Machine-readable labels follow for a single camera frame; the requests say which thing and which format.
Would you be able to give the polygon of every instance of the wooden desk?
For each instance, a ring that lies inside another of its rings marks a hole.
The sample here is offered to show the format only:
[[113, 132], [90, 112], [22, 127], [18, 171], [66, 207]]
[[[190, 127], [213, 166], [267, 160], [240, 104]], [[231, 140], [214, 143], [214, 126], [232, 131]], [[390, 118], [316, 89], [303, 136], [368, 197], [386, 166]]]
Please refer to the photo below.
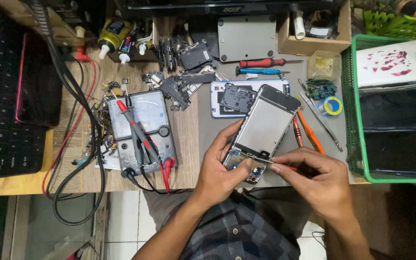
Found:
[[[147, 91], [146, 84], [142, 81], [141, 75], [152, 70], [158, 70], [157, 63], [130, 63], [122, 66], [119, 63], [112, 62], [109, 58], [100, 60], [98, 58], [99, 50], [88, 49], [88, 55], [96, 61], [97, 75], [94, 90], [91, 96], [100, 99], [104, 92], [102, 82], [108, 83], [116, 81], [121, 83], [122, 79], [130, 79], [128, 84], [129, 93]], [[86, 92], [92, 81], [93, 70], [89, 63], [83, 64], [84, 68], [84, 84], [83, 89]], [[69, 67], [74, 77], [80, 81], [80, 70], [76, 62], [70, 63]], [[52, 158], [59, 149], [62, 141], [65, 126], [70, 115], [73, 97], [63, 89], [63, 100], [61, 109], [61, 122], [58, 127], [51, 130], [48, 136], [52, 136], [52, 142], [47, 141], [46, 145], [54, 147], [54, 152], [47, 149], [45, 158]], [[172, 127], [172, 133], [176, 144], [176, 152], [179, 159], [179, 167], [173, 169], [170, 178], [170, 187], [176, 188], [193, 188], [196, 185], [199, 163], [199, 142], [198, 142], [198, 102], [196, 92], [191, 98], [191, 105], [185, 111], [172, 112], [169, 111], [169, 118]], [[89, 99], [89, 103], [93, 104], [97, 100]], [[78, 114], [80, 106], [77, 106], [76, 114]], [[71, 136], [66, 149], [63, 152], [61, 165], [58, 169], [53, 182], [53, 191], [60, 182], [75, 169], [76, 166], [71, 164], [73, 159], [79, 159], [82, 153], [82, 147], [85, 144], [85, 131], [89, 124], [89, 118], [83, 116], [82, 123]], [[43, 162], [43, 169], [37, 174], [26, 174], [9, 178], [0, 178], [0, 195], [20, 195], [20, 194], [39, 194], [41, 193], [41, 182], [43, 176], [50, 165], [49, 160]], [[149, 188], [142, 176], [136, 178], [140, 185]], [[164, 189], [161, 173], [149, 174], [149, 179], [158, 189]], [[355, 177], [355, 183], [367, 183], [361, 177]], [[87, 166], [80, 174], [77, 174], [64, 189], [65, 193], [81, 193], [81, 192], [98, 192], [100, 190], [100, 171], [94, 167], [94, 164]], [[123, 179], [119, 171], [106, 170], [106, 191], [131, 191], [138, 190], [129, 180]]]

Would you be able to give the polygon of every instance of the acer logo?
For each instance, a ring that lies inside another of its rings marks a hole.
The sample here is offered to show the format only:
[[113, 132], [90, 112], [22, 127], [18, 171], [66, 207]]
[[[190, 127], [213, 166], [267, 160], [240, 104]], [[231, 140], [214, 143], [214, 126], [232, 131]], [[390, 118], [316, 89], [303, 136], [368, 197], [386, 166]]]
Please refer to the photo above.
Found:
[[225, 12], [225, 13], [232, 13], [232, 12], [237, 12], [240, 9], [241, 9], [241, 7], [226, 7], [223, 10], [223, 12]]

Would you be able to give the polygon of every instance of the black keyboard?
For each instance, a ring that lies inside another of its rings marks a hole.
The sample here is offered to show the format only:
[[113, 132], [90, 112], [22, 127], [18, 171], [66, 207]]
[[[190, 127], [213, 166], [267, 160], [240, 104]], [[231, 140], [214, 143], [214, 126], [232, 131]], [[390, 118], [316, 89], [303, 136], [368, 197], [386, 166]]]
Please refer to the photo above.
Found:
[[43, 163], [47, 128], [14, 116], [24, 33], [0, 10], [0, 178], [38, 172]]

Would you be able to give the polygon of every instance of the white floor tile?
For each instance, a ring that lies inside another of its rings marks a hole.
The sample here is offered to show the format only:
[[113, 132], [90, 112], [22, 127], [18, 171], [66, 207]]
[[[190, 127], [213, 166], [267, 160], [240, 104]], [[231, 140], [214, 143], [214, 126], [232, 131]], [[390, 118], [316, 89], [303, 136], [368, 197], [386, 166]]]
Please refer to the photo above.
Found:
[[130, 260], [137, 252], [137, 242], [105, 243], [104, 260]]
[[[316, 237], [319, 242], [323, 243], [322, 237]], [[297, 239], [301, 255], [299, 260], [326, 260], [327, 251], [313, 237], [300, 237]]]
[[141, 247], [145, 244], [145, 242], [137, 242], [137, 251], [141, 249]]
[[147, 201], [144, 197], [144, 194], [140, 192], [139, 194], [139, 227], [137, 231], [137, 241], [147, 241], [154, 234], [155, 222], [153, 218], [149, 215], [149, 208], [147, 207]]
[[137, 242], [139, 191], [111, 192], [105, 242]]
[[[301, 237], [312, 237], [313, 232], [325, 232], [323, 228], [321, 228], [319, 225], [308, 221], [303, 229], [303, 234]], [[322, 233], [314, 233], [314, 236], [323, 236]]]

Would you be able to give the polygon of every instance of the hand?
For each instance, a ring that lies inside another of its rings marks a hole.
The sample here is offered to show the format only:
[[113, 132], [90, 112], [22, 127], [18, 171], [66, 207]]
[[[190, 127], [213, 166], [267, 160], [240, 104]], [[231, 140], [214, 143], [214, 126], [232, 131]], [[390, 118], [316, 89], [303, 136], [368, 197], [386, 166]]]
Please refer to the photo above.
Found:
[[226, 145], [228, 137], [233, 136], [241, 124], [242, 120], [221, 130], [205, 152], [192, 196], [206, 210], [228, 198], [235, 186], [250, 175], [252, 159], [243, 160], [237, 168], [231, 171], [227, 171], [222, 164], [229, 149], [229, 145]]
[[[302, 147], [271, 159], [270, 169], [279, 174], [330, 225], [354, 217], [348, 169], [340, 160]], [[312, 168], [319, 175], [308, 179], [285, 165]]]

